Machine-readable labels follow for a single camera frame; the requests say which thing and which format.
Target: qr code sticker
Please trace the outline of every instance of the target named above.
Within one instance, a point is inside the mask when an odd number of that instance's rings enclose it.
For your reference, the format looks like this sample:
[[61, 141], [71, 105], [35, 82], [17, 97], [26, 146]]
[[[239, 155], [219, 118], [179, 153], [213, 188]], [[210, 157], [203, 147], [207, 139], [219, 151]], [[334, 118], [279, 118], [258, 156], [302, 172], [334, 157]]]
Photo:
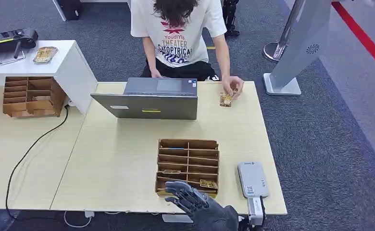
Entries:
[[252, 189], [252, 186], [246, 186], [246, 192], [247, 193], [254, 193], [254, 190]]

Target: white t-shirt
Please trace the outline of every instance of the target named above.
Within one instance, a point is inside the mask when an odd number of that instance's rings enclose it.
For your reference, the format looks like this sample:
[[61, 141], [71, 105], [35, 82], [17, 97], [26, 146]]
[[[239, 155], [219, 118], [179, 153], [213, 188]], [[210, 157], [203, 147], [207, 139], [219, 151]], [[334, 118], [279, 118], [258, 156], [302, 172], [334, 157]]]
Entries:
[[220, 0], [198, 0], [188, 22], [172, 28], [154, 13], [153, 4], [154, 0], [131, 1], [131, 35], [150, 37], [156, 58], [167, 66], [208, 62], [206, 44], [201, 35], [203, 27], [209, 30], [212, 38], [227, 31]]

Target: black cable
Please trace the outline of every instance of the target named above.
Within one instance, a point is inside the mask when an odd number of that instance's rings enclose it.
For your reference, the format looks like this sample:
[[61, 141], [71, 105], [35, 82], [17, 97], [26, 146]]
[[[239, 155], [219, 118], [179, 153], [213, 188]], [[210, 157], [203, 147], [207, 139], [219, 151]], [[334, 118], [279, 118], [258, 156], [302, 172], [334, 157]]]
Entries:
[[33, 218], [25, 218], [25, 219], [18, 219], [17, 217], [14, 217], [12, 214], [11, 214], [11, 211], [9, 210], [8, 208], [8, 198], [9, 198], [9, 188], [11, 186], [11, 181], [12, 181], [12, 176], [16, 170], [16, 168], [20, 165], [20, 163], [23, 161], [23, 159], [27, 156], [27, 154], [30, 152], [30, 150], [33, 148], [33, 146], [35, 146], [35, 144], [40, 140], [42, 139], [44, 136], [46, 136], [47, 134], [51, 133], [52, 131], [58, 129], [61, 125], [63, 125], [66, 120], [67, 120], [67, 117], [69, 116], [69, 105], [66, 105], [64, 106], [64, 108], [66, 109], [66, 117], [64, 118], [63, 122], [61, 124], [59, 124], [58, 126], [56, 126], [55, 128], [49, 130], [48, 132], [46, 132], [45, 134], [43, 134], [42, 136], [40, 136], [33, 144], [32, 146], [30, 146], [30, 148], [27, 150], [27, 152], [24, 154], [24, 156], [21, 158], [21, 160], [16, 164], [16, 166], [13, 168], [12, 170], [12, 173], [11, 173], [11, 176], [9, 176], [9, 182], [8, 182], [8, 189], [6, 190], [6, 199], [5, 199], [5, 207], [6, 207], [6, 211], [8, 212], [8, 215], [9, 217], [11, 217], [12, 219], [14, 220], [17, 220], [17, 221], [24, 221], [24, 220], [31, 220], [31, 219], [50, 219], [50, 220], [57, 220], [56, 217], [54, 218], [46, 218], [46, 217], [33, 217]]

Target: white cable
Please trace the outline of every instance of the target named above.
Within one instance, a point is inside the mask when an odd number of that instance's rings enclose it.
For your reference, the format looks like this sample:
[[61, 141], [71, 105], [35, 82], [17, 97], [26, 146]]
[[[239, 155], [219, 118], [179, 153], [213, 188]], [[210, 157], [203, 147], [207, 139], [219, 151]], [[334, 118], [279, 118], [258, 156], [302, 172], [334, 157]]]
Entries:
[[110, 215], [115, 215], [115, 214], [119, 214], [120, 212], [105, 212], [106, 214], [110, 214]]
[[82, 225], [82, 226], [71, 225], [71, 224], [69, 224], [69, 223], [67, 222], [67, 220], [66, 220], [66, 213], [67, 213], [67, 211], [64, 212], [64, 222], [66, 222], [66, 225], [68, 225], [68, 226], [70, 226], [70, 227], [73, 227], [73, 228], [84, 228], [85, 226], [87, 226], [87, 225], [91, 222], [91, 218], [92, 218], [92, 217], [89, 217], [89, 218], [88, 218], [89, 220], [88, 220], [87, 224], [85, 224], [85, 225]]

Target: human hand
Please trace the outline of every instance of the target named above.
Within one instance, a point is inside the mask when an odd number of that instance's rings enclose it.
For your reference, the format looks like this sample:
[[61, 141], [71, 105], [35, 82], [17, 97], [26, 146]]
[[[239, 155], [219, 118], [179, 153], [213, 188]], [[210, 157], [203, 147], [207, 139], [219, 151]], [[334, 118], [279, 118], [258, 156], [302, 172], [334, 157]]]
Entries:
[[237, 90], [233, 97], [233, 100], [235, 100], [243, 92], [244, 80], [238, 76], [223, 77], [222, 85], [225, 92], [230, 96], [233, 96], [234, 90]]
[[153, 69], [150, 71], [152, 78], [162, 78], [162, 75], [159, 73], [157, 69]]

